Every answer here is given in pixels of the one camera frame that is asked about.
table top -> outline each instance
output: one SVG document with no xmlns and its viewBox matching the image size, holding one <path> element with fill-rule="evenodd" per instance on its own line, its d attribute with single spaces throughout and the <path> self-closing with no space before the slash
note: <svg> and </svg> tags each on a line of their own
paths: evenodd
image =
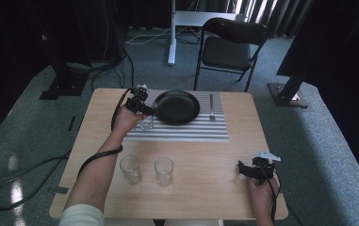
<svg viewBox="0 0 359 226">
<path fill-rule="evenodd" d="M 124 91 L 94 91 L 59 184 L 69 191 L 56 194 L 50 208 L 53 218 L 61 216 L 82 163 L 109 135 L 111 116 Z M 106 198 L 106 218 L 254 218 L 245 178 L 237 168 L 238 160 L 248 161 L 254 152 L 268 150 L 253 97 L 246 92 L 219 92 L 214 98 L 220 98 L 228 141 L 125 139 L 118 162 L 128 154 L 136 155 L 142 181 L 135 186 L 126 183 L 117 164 Z M 154 162 L 161 156 L 175 165 L 173 181 L 165 187 L 155 181 Z M 287 215 L 280 194 L 276 218 Z"/>
</svg>

person's right arm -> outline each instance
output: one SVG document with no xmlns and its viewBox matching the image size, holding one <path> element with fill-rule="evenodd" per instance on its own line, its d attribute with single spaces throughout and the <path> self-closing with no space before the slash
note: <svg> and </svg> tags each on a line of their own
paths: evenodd
<svg viewBox="0 0 359 226">
<path fill-rule="evenodd" d="M 273 190 L 277 194 L 279 186 L 275 178 L 269 179 L 273 186 Z M 252 208 L 255 214 L 258 226 L 272 226 L 273 222 L 270 218 L 270 210 L 272 208 L 272 190 L 268 181 L 260 186 L 256 186 L 251 178 L 246 178 L 247 187 L 252 200 Z"/>
</svg>

striped placemat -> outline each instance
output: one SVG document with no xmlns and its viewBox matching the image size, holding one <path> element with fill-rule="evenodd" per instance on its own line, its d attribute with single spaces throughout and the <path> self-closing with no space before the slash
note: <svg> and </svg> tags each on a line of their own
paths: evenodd
<svg viewBox="0 0 359 226">
<path fill-rule="evenodd" d="M 165 90 L 152 90 L 145 104 L 153 106 L 153 102 Z M 158 141 L 229 141 L 225 118 L 220 104 L 220 93 L 209 91 L 188 91 L 200 103 L 198 117 L 183 125 L 168 125 L 154 117 L 154 126 L 150 130 L 141 130 L 139 126 L 128 133 L 126 140 L 158 140 Z M 209 119 L 209 94 L 214 95 L 215 121 Z"/>
</svg>

chair seat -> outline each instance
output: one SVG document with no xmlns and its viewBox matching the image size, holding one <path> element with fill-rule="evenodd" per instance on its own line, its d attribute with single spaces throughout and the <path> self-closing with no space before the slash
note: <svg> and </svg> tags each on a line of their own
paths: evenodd
<svg viewBox="0 0 359 226">
<path fill-rule="evenodd" d="M 205 40 L 203 64 L 207 66 L 248 70 L 252 66 L 250 57 L 249 44 L 234 43 L 220 37 Z"/>
</svg>

white sleeve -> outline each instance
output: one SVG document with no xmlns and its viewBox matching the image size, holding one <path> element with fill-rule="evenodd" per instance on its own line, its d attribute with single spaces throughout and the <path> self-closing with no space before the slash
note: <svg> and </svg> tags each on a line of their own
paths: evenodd
<svg viewBox="0 0 359 226">
<path fill-rule="evenodd" d="M 104 226 L 103 213 L 92 205 L 77 204 L 70 206 L 62 213 L 59 226 Z"/>
</svg>

